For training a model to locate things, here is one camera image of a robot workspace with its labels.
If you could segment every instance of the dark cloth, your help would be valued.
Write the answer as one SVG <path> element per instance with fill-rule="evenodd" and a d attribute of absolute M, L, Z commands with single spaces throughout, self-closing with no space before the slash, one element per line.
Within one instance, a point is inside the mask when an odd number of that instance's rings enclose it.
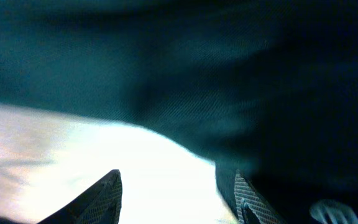
<path fill-rule="evenodd" d="M 357 189 L 358 1 L 0 0 L 0 103 Z"/>

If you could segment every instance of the beige surface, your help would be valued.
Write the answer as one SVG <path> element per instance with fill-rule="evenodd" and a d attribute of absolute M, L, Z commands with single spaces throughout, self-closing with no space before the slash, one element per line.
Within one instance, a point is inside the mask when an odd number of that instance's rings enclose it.
<path fill-rule="evenodd" d="M 39 222 L 111 169 L 122 174 L 120 224 L 233 222 L 217 194 L 213 163 L 162 136 L 0 106 L 0 216 Z"/>

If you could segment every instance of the cloth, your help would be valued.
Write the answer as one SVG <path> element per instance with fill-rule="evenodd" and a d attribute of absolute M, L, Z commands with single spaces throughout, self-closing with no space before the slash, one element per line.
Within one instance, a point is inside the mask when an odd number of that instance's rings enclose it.
<path fill-rule="evenodd" d="M 358 1 L 0 0 L 0 103 L 358 189 Z"/>

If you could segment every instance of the bright white background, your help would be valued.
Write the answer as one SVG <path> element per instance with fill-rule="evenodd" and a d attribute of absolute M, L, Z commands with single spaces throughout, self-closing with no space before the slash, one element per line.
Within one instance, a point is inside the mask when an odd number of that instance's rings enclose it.
<path fill-rule="evenodd" d="M 120 224 L 232 223 L 214 164 L 139 127 L 0 106 L 0 215 L 39 222 L 111 169 L 121 171 Z"/>

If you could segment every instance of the dark teal fabric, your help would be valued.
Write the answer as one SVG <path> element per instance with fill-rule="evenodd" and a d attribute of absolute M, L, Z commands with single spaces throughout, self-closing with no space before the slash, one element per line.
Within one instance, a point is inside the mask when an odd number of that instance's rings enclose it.
<path fill-rule="evenodd" d="M 358 188 L 358 1 L 0 0 L 0 103 Z"/>

